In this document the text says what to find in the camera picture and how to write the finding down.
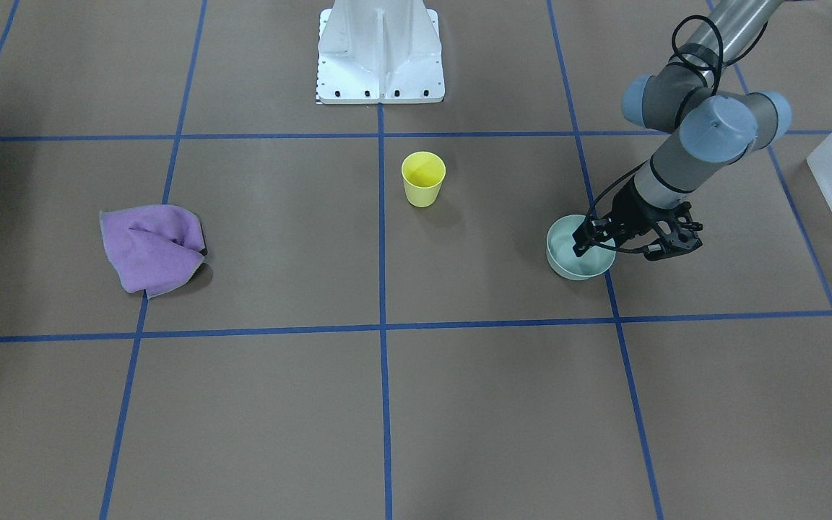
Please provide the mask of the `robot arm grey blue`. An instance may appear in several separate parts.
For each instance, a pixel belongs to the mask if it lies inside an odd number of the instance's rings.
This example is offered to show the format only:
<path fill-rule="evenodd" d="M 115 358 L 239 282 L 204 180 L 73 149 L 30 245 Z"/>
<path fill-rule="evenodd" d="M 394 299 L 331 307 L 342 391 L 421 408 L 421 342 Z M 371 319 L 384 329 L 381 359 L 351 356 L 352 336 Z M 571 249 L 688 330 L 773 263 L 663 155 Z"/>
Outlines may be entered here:
<path fill-rule="evenodd" d="M 573 253 L 592 249 L 659 261 L 702 246 L 702 224 L 689 196 L 721 169 L 772 145 L 793 121 L 775 91 L 727 92 L 723 73 L 746 57 L 766 32 L 779 1 L 722 1 L 692 14 L 698 27 L 684 43 L 671 36 L 672 56 L 657 74 L 641 76 L 622 96 L 628 122 L 666 133 L 650 158 L 605 188 L 610 211 L 591 205 L 573 233 Z"/>

